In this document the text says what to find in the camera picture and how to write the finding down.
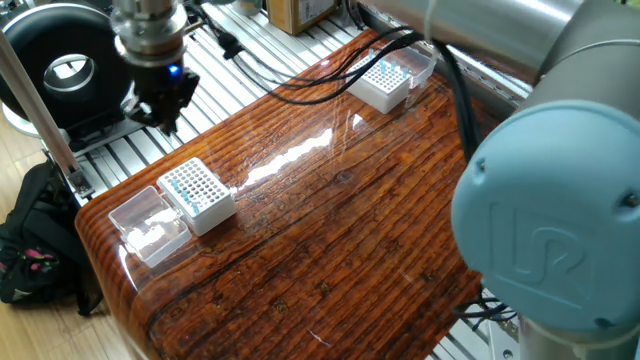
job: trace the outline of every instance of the glossy wood surface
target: glossy wood surface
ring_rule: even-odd
[[[108,214],[193,157],[238,213],[151,269]],[[314,107],[266,97],[90,202],[76,225],[112,313],[150,358],[422,360],[478,285],[449,222],[464,166],[439,76],[406,113],[349,94]]]

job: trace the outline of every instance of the clear plastic box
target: clear plastic box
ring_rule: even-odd
[[[180,216],[153,186],[109,213],[127,248],[149,267],[155,267],[191,239],[189,227]]]

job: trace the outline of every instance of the cable bundle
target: cable bundle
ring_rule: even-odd
[[[480,324],[489,320],[494,322],[507,322],[515,319],[518,313],[511,310],[509,305],[501,302],[495,297],[485,297],[483,287],[480,285],[478,289],[478,297],[475,300],[460,304],[453,308],[451,313],[460,319],[478,319],[472,330],[476,331]],[[467,308],[472,305],[478,305],[482,311],[466,312]]]

